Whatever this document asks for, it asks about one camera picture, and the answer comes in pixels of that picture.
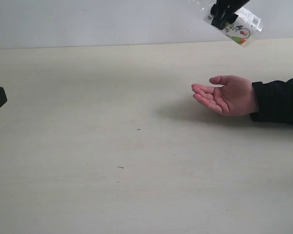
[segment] black jacket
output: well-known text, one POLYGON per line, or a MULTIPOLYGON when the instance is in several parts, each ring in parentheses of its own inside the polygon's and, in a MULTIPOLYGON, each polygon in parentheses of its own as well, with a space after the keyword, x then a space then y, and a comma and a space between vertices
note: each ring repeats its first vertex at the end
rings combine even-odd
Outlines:
POLYGON ((293 79, 253 83, 259 112, 251 114, 255 122, 276 122, 293 125, 293 79))

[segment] plastic bottle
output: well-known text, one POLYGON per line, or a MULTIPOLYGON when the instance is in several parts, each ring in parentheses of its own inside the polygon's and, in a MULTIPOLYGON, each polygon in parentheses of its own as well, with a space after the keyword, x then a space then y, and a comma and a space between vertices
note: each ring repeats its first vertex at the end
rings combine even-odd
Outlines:
MULTIPOLYGON (((211 25, 213 17, 210 10, 216 0, 191 0, 191 2, 199 6, 204 15, 203 20, 211 25)), ((238 18, 233 24, 227 24, 223 30, 216 29, 239 45, 247 47, 259 37, 263 29, 262 20, 244 7, 236 14, 238 18)))

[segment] finger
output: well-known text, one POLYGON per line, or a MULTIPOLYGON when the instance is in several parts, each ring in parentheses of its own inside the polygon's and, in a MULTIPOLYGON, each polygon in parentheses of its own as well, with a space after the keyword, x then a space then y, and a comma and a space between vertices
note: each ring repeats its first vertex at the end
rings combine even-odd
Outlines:
POLYGON ((205 85, 202 85, 202 84, 193 84, 192 88, 194 88, 194 87, 201 89, 203 92, 205 92, 207 94, 213 94, 214 90, 215 90, 214 87, 205 86, 205 85))
POLYGON ((202 91, 200 88, 198 87, 193 87, 192 88, 193 92, 195 92, 196 94, 201 95, 202 97, 208 99, 208 100, 214 100, 214 96, 212 94, 207 94, 204 91, 202 91))
POLYGON ((217 76, 210 78, 209 81, 211 84, 221 84, 221 85, 226 85, 228 84, 231 76, 217 76))
POLYGON ((215 101, 213 100, 207 100, 206 98, 202 97, 199 94, 194 94, 193 97, 199 102, 201 103, 203 106, 209 108, 210 110, 222 115, 222 109, 220 106, 218 106, 216 104, 215 101))

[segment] open palm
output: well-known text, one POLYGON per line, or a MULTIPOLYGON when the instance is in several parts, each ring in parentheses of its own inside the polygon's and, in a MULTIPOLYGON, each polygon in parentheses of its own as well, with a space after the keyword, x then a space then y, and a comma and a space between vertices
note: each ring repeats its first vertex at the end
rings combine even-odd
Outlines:
POLYGON ((224 116, 242 116, 257 110, 252 82, 237 76, 217 76, 211 84, 222 87, 193 84, 193 97, 202 105, 224 116))

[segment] white wall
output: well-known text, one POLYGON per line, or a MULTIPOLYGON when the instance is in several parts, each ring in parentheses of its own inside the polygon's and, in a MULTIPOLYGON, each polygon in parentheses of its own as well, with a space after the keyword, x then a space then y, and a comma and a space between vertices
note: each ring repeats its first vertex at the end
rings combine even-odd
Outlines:
MULTIPOLYGON (((293 37, 293 0, 251 0, 261 38, 293 37)), ((0 0, 0 48, 224 40, 190 0, 0 0)))

